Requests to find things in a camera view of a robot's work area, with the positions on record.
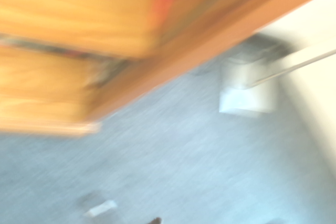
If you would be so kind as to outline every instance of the floor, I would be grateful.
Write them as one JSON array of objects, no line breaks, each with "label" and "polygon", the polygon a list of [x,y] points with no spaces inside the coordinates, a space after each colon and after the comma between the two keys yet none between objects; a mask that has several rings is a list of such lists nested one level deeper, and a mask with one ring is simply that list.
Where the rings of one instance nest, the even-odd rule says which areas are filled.
[{"label": "floor", "polygon": [[99,134],[0,135],[0,223],[94,223],[95,192],[126,224],[335,224],[336,180],[286,94],[258,119],[218,113],[218,94],[215,59]]}]

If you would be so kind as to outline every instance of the wooden cabinet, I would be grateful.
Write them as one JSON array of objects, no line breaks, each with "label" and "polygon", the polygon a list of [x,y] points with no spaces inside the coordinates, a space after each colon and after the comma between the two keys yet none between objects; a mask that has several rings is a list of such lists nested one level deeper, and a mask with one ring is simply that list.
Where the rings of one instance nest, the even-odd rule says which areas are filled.
[{"label": "wooden cabinet", "polygon": [[307,1],[0,0],[2,36],[48,48],[0,47],[0,130],[95,132],[102,117]]}]

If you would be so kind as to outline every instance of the white wall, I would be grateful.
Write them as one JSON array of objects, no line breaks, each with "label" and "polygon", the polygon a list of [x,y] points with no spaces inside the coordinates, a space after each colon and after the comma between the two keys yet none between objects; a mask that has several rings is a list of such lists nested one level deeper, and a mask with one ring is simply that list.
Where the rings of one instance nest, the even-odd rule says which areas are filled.
[{"label": "white wall", "polygon": [[[261,32],[300,49],[281,60],[283,68],[336,49],[336,0],[313,0]],[[336,171],[336,55],[281,81]]]}]

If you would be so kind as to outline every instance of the wood grain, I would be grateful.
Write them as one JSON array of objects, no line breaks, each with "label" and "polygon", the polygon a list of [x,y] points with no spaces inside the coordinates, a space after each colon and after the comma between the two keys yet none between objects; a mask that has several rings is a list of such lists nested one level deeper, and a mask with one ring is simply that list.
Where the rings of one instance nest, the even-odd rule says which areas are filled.
[{"label": "wood grain", "polygon": [[96,95],[89,59],[0,48],[0,118],[79,122]]},{"label": "wood grain", "polygon": [[161,57],[148,59],[112,80],[102,90],[89,118],[100,118],[126,105],[236,45],[257,29],[307,1],[244,0],[233,6],[227,14],[216,15],[216,19],[208,20],[209,28],[204,28],[207,20],[198,20],[188,31],[165,45]]},{"label": "wood grain", "polygon": [[0,33],[121,57],[156,44],[153,0],[0,0]]},{"label": "wood grain", "polygon": [[96,122],[62,123],[0,118],[0,131],[4,132],[80,137],[97,133],[99,129],[100,124]]}]

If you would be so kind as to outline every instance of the dark object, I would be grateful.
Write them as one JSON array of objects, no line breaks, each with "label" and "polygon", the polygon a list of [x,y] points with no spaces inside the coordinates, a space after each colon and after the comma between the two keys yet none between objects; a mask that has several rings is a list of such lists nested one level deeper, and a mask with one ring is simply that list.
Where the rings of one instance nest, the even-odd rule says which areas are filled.
[{"label": "dark object", "polygon": [[157,217],[151,222],[149,222],[148,224],[161,224],[161,223],[162,223],[162,219],[160,217]]}]

